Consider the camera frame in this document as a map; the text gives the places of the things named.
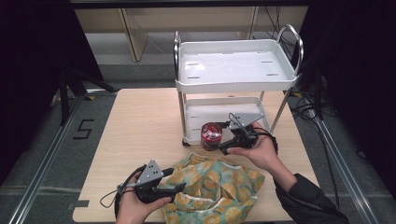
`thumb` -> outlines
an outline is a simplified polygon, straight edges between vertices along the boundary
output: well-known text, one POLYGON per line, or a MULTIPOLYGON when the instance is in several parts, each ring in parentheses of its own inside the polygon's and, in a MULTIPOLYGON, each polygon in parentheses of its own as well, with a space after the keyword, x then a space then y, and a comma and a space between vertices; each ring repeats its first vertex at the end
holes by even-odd
POLYGON ((248 155, 248 151, 242 147, 230 147, 227 149, 227 152, 230 154, 245 156, 245 157, 248 155))
POLYGON ((171 197, 166 197, 166 198, 161 198, 155 202, 152 202, 149 204, 149 208, 151 211, 155 211, 161 207, 163 207, 164 205, 166 205, 167 203, 170 203, 172 201, 171 197))

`rolling cart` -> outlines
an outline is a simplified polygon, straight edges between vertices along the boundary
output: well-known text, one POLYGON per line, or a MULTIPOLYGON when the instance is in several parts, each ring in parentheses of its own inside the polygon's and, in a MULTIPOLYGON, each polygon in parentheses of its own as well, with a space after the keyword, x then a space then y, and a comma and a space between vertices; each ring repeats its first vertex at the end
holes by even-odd
MULTIPOLYGON (((287 24, 277 37, 261 40, 207 41, 181 43, 176 32, 174 60, 184 146, 200 145, 201 128, 208 122, 229 120, 230 113, 254 113, 258 122, 273 133, 295 85, 304 55, 303 41, 287 24), (295 35, 298 63, 294 69, 280 46, 286 29, 295 35), (260 96, 188 99, 188 94, 260 91, 260 96), (269 125, 262 97, 265 91, 285 91, 275 120, 269 125)), ((225 131, 223 139, 231 139, 225 131)))

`lemon print fabric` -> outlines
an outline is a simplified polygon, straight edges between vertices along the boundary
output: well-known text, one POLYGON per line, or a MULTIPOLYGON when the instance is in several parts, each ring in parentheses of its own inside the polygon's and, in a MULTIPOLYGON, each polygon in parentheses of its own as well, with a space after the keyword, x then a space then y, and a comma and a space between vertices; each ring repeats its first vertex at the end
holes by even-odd
POLYGON ((258 171, 194 153, 174 168, 161 187, 186 183, 186 188, 163 207, 168 224, 244 222, 264 182, 258 171))

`chrome metal handle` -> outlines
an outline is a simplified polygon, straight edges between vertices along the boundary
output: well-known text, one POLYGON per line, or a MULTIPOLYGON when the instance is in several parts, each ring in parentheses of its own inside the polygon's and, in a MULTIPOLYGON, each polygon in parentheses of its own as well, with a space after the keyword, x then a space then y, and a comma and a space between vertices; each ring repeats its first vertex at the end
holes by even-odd
POLYGON ((174 64, 175 64, 175 74, 176 74, 176 80, 179 81, 178 79, 178 50, 180 48, 180 32, 176 31, 175 33, 175 42, 174 42, 174 64))
POLYGON ((280 39, 282 38, 283 32, 289 28, 291 30, 291 32, 295 35, 296 37, 296 42, 298 44, 299 50, 298 50, 298 62, 297 62, 297 66, 294 70, 293 76, 297 77, 298 73, 300 71, 300 66, 301 66, 301 62, 303 61, 303 57, 304 57, 304 46, 303 46, 303 40, 300 38, 300 36, 298 35, 298 33, 296 32, 296 30, 294 29, 294 27, 292 27, 290 24, 286 24, 285 27, 283 27, 276 39, 276 43, 279 44, 280 39))

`hand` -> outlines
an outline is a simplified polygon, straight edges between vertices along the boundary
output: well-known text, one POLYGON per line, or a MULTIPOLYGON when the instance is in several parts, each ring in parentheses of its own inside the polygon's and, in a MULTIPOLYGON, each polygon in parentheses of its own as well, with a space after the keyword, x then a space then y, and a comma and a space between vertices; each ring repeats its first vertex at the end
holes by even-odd
MULTIPOLYGON (((257 133, 264 133, 259 122, 254 122, 252 125, 257 133)), ((297 183, 297 178, 276 155, 274 143, 268 136, 259 135, 259 139, 253 148, 230 147, 227 152, 245 156, 257 167, 268 171, 286 192, 289 192, 291 187, 297 183)))
MULTIPOLYGON (((259 122, 253 122, 252 126, 256 133, 264 133, 259 122)), ((265 135, 259 135, 256 145, 252 148, 230 147, 227 152, 230 154, 245 156, 257 167, 264 170, 270 169, 272 163, 279 161, 271 138, 265 135)))
MULTIPOLYGON (((135 183, 136 179, 141 175, 138 172, 131 178, 131 182, 135 183)), ((124 191, 132 190, 133 188, 126 188, 124 191)), ((137 198, 134 191, 125 192, 121 196, 120 209, 116 223, 118 224, 135 224, 143 223, 146 218, 155 210, 163 207, 167 203, 170 203, 172 199, 170 197, 161 198, 153 203, 142 203, 137 198)))

